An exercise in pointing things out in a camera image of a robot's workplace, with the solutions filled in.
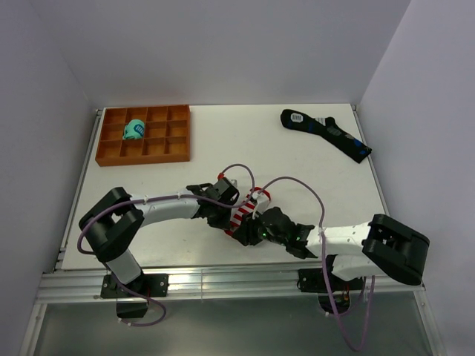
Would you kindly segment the red white striped sock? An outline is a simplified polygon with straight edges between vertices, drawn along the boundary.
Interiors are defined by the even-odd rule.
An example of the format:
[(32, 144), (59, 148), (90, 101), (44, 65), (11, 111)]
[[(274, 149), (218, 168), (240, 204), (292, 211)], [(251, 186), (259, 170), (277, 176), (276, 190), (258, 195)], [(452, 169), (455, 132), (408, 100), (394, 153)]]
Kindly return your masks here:
[(248, 193), (243, 199), (243, 202), (246, 200), (248, 200), (248, 202), (246, 202), (243, 206), (232, 210), (230, 219), (231, 228), (224, 231), (226, 235), (232, 237), (233, 231), (241, 224), (241, 222), (244, 220), (244, 217), (249, 214), (252, 217), (252, 203), (250, 202), (252, 195), (262, 193), (267, 195), (272, 200), (271, 195), (267, 190), (261, 190), (257, 188), (256, 191), (254, 191), (252, 194)]

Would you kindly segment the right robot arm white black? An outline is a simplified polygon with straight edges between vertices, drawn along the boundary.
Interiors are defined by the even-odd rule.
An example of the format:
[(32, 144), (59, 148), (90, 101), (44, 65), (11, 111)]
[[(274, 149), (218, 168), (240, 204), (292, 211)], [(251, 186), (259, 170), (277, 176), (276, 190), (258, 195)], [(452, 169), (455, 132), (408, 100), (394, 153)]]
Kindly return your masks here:
[(383, 274), (398, 283), (419, 286), (430, 246), (425, 235), (385, 214), (359, 225), (319, 228), (293, 222), (274, 207), (262, 214), (245, 214), (231, 227), (230, 236), (241, 245), (268, 241), (302, 260), (326, 260), (321, 280), (329, 289)]

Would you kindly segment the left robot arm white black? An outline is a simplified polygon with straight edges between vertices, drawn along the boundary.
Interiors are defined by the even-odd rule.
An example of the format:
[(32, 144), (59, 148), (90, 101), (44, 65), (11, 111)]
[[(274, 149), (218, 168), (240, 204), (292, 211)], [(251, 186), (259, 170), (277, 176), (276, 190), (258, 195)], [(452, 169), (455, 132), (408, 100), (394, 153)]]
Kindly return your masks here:
[(212, 228), (230, 228), (231, 209), (239, 197), (234, 180), (188, 185), (161, 200), (133, 197), (124, 188), (111, 189), (79, 221), (92, 254), (118, 279), (118, 288), (136, 296), (145, 286), (143, 270), (128, 247), (144, 226), (175, 219), (203, 218)]

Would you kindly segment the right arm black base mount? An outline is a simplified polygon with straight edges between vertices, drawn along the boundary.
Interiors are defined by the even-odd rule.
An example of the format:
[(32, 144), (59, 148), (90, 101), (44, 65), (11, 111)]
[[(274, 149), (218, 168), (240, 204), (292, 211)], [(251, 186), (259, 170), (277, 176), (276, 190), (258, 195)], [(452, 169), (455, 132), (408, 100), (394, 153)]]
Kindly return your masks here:
[[(364, 288), (365, 279), (360, 277), (344, 281), (333, 274), (329, 274), (329, 282), (338, 313), (345, 313), (350, 310), (352, 305), (350, 292), (361, 291)], [(299, 269), (297, 288), (303, 293), (317, 294), (320, 307), (325, 312), (333, 313), (322, 268)]]

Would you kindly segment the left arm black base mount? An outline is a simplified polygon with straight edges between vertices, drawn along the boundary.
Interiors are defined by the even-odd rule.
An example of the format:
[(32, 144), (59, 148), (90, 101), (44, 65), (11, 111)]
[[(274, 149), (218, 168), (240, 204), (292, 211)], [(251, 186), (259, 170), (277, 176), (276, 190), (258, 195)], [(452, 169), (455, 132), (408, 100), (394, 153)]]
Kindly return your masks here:
[[(156, 297), (166, 297), (167, 294), (167, 274), (141, 274), (129, 284), (121, 283), (115, 274), (107, 274), (103, 278), (99, 297), (103, 300), (116, 300), (119, 322), (128, 326), (146, 327), (165, 319), (166, 307)], [(159, 308), (161, 315), (156, 320), (143, 321), (153, 307)]]

